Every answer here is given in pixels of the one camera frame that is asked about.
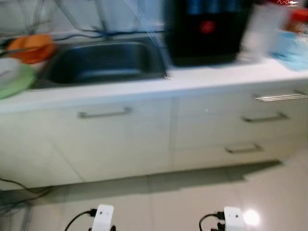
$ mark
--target white countertop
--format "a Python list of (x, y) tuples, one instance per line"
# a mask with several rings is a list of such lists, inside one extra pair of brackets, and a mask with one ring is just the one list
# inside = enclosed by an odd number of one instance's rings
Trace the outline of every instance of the white countertop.
[(242, 84), (308, 80), (308, 71), (296, 72), (267, 58), (257, 64), (239, 62), (218, 66), (167, 70), (170, 79), (96, 84), (44, 90), (26, 90), (0, 100), (0, 113), (52, 109), (91, 103), (177, 96), (196, 90), (213, 90)]

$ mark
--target stainless steel sink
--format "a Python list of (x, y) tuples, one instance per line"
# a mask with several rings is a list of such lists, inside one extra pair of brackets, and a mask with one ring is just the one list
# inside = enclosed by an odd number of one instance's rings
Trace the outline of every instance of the stainless steel sink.
[(159, 49), (149, 39), (63, 45), (32, 88), (164, 78)]

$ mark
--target cabinet handle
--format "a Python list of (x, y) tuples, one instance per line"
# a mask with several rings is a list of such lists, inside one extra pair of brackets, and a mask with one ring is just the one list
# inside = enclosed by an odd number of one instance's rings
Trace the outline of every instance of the cabinet handle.
[(262, 152), (263, 148), (260, 145), (254, 143), (254, 147), (246, 148), (246, 149), (239, 149), (239, 150), (232, 150), (229, 148), (225, 148), (226, 152), (230, 154), (241, 154), (241, 153), (254, 153), (254, 152)]
[(277, 116), (258, 118), (258, 119), (250, 119), (247, 117), (242, 117), (242, 120), (247, 123), (262, 123), (262, 122), (270, 122), (270, 121), (284, 120), (284, 119), (289, 119), (289, 117), (280, 112), (278, 112)]
[(282, 101), (282, 100), (297, 100), (297, 99), (307, 99), (308, 95), (301, 91), (294, 91), (290, 94), (282, 94), (282, 95), (264, 95), (258, 96), (255, 95), (255, 100), (259, 100), (262, 102), (274, 102), (274, 101)]
[(92, 118), (100, 118), (100, 117), (111, 117), (111, 116), (124, 116), (128, 115), (132, 112), (132, 109), (129, 107), (124, 107), (123, 112), (112, 112), (112, 113), (105, 113), (105, 114), (95, 114), (95, 115), (90, 115), (87, 114), (86, 112), (79, 112), (78, 117), (80, 119), (92, 119)]

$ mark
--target orange bowl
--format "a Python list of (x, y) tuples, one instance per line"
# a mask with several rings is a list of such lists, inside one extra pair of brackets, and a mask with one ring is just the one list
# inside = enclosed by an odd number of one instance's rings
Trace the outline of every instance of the orange bowl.
[(32, 35), (15, 39), (7, 47), (7, 50), (26, 48), (30, 49), (13, 53), (10, 57), (19, 59), (25, 64), (38, 63), (52, 56), (56, 50), (56, 45), (53, 43), (50, 35)]

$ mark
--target white wall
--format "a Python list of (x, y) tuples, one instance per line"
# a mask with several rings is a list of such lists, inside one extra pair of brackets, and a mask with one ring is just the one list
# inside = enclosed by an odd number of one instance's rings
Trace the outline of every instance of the white wall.
[[(0, 0), (0, 31), (24, 31), (25, 21), (33, 22), (34, 9), (38, 0)], [(62, 0), (77, 22), (85, 29), (100, 26), (94, 0)], [(101, 0), (108, 27), (113, 31), (130, 31), (134, 13), (123, 0)], [(162, 0), (131, 0), (141, 2), (149, 25), (154, 30), (163, 29)], [(21, 6), (26, 12), (26, 20)], [(40, 16), (41, 25), (37, 33), (74, 31), (54, 0), (45, 0)]]

